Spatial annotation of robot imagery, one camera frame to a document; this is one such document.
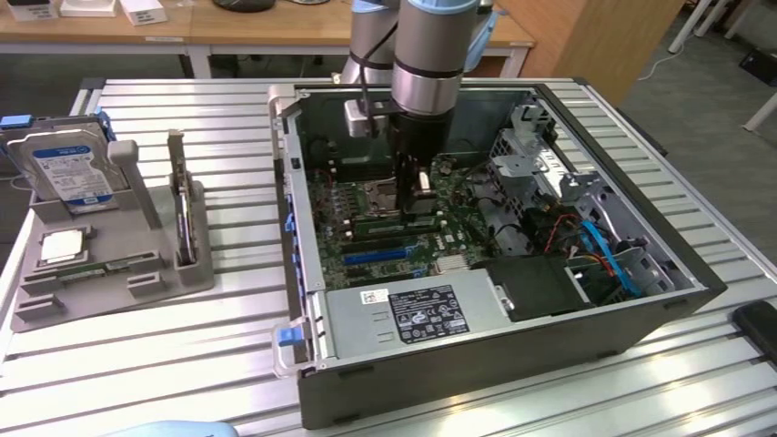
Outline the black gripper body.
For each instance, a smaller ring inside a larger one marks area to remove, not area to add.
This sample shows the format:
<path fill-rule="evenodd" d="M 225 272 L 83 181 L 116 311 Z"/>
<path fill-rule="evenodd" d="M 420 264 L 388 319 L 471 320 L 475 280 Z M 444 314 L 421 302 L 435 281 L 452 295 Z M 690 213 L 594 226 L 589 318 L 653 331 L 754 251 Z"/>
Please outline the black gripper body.
<path fill-rule="evenodd" d="M 441 153 L 452 126 L 452 111 L 436 116 L 400 112 L 389 116 L 389 145 L 395 155 L 433 160 Z"/>

